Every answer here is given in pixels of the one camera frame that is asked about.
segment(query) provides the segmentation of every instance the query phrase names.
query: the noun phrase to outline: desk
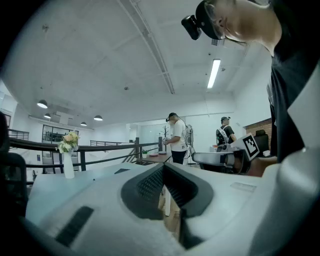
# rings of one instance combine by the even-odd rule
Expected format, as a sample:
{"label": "desk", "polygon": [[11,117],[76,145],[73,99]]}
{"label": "desk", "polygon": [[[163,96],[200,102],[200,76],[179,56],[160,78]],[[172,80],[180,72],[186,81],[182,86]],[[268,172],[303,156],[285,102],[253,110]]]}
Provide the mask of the desk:
{"label": "desk", "polygon": [[120,163],[97,170],[74,172],[74,178],[67,179],[63,173],[38,174],[29,195],[25,218],[38,225],[55,208],[84,190],[93,179],[98,180],[115,175],[119,169],[141,169],[133,163]]}
{"label": "desk", "polygon": [[139,162],[146,163],[164,163],[169,160],[171,157],[171,152],[167,152],[166,154],[158,154],[158,156],[147,156],[146,158],[140,158]]}

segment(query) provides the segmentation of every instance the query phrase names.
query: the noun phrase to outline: vr headset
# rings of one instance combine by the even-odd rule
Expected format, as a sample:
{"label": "vr headset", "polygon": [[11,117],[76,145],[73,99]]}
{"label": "vr headset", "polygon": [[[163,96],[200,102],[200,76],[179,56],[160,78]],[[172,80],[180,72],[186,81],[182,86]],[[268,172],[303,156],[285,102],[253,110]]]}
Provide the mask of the vr headset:
{"label": "vr headset", "polygon": [[185,17],[181,24],[193,40],[197,40],[202,31],[212,39],[221,40],[226,36],[218,21],[215,5],[204,0],[197,6],[195,16]]}

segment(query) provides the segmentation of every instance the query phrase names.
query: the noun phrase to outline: person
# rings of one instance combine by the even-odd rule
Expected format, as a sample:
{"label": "person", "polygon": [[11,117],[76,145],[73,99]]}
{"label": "person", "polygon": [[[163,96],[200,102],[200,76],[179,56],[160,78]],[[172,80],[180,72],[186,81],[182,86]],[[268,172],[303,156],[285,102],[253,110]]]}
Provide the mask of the person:
{"label": "person", "polygon": [[171,144],[173,162],[183,164],[188,149],[187,144],[185,142],[185,122],[176,113],[170,113],[167,120],[170,123],[170,125],[173,126],[173,133],[172,138],[165,140],[163,144]]}
{"label": "person", "polygon": [[280,163],[304,147],[288,114],[288,108],[302,91],[320,58],[318,8],[313,2],[270,0],[261,6],[253,0],[206,0],[196,9],[197,25],[213,39],[258,42],[272,57],[267,88],[271,118],[271,154],[256,158],[250,175],[262,176],[269,165]]}
{"label": "person", "polygon": [[[237,140],[234,131],[232,130],[230,124],[230,117],[222,117],[221,118],[221,126],[220,129],[223,130],[226,134],[226,137],[228,139],[227,143],[231,144],[232,142],[235,142]],[[219,141],[218,145],[224,144],[221,140]]]}

